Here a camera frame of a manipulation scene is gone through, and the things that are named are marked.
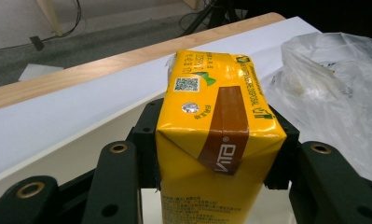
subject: brown stripe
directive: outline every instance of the brown stripe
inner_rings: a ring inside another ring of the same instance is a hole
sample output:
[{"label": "brown stripe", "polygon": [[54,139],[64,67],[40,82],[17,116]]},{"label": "brown stripe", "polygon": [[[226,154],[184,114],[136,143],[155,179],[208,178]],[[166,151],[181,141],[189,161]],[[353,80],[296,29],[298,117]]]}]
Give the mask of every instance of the brown stripe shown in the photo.
[{"label": "brown stripe", "polygon": [[234,175],[248,138],[241,87],[220,87],[210,131],[198,160],[217,173]]}]

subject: qr code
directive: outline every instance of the qr code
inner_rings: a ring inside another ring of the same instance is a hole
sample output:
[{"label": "qr code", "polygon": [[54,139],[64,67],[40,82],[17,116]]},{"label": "qr code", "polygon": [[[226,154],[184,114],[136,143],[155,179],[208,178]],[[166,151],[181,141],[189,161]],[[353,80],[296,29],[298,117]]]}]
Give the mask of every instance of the qr code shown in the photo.
[{"label": "qr code", "polygon": [[200,91],[198,77],[178,77],[174,83],[175,91]]}]

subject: crumpled plastic bag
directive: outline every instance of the crumpled plastic bag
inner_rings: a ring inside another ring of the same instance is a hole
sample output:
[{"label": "crumpled plastic bag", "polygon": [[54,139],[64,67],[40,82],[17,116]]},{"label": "crumpled plastic bag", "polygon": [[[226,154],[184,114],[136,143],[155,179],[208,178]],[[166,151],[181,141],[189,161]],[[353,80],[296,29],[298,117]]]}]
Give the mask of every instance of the crumpled plastic bag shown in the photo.
[{"label": "crumpled plastic bag", "polygon": [[282,44],[283,68],[268,102],[301,132],[300,141],[337,148],[372,180],[372,39],[309,34]]}]

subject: bolt hole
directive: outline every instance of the bolt hole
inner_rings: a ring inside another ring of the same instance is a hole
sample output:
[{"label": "bolt hole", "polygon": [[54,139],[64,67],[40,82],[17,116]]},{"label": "bolt hole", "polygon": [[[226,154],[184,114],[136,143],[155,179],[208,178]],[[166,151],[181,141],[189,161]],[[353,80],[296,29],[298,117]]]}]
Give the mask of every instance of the bolt hole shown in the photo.
[{"label": "bolt hole", "polygon": [[110,151],[113,153],[121,153],[127,149],[128,147],[125,144],[117,144],[117,145],[110,147]]},{"label": "bolt hole", "polygon": [[46,185],[43,182],[36,181],[27,184],[17,191],[17,197],[21,199],[27,199],[38,194]]},{"label": "bolt hole", "polygon": [[313,149],[313,151],[321,153],[321,154],[330,154],[331,153],[331,149],[329,147],[325,147],[325,146],[321,146],[321,145],[313,145],[313,146],[311,146],[311,149]]},{"label": "bolt hole", "polygon": [[368,217],[372,219],[372,210],[368,207],[360,205],[357,207],[357,212],[359,212],[364,217]]},{"label": "bolt hole", "polygon": [[117,211],[118,211],[118,207],[116,205],[109,204],[102,210],[102,216],[112,217],[113,215],[116,214]]}]

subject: juice box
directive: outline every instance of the juice box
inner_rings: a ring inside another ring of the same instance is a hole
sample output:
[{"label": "juice box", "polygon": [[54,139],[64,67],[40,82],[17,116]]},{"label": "juice box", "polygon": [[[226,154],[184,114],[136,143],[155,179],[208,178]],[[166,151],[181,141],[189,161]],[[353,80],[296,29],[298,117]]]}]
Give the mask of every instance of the juice box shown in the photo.
[{"label": "juice box", "polygon": [[164,223],[243,223],[285,137],[248,56],[178,51],[156,131]]}]

